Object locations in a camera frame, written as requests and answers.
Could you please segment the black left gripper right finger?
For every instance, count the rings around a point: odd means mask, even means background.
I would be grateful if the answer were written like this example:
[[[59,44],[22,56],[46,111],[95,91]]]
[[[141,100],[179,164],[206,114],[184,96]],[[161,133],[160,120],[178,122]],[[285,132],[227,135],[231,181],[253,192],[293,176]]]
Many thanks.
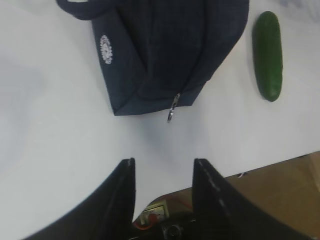
[[[205,158],[193,163],[192,207],[198,240],[310,240],[237,191]]]

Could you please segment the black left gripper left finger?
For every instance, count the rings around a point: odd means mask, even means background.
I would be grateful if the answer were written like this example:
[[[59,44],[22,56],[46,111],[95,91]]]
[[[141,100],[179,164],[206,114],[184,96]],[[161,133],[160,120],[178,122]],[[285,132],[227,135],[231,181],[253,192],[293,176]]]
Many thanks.
[[[123,159],[78,206],[29,240],[126,240],[136,200],[136,162]]]

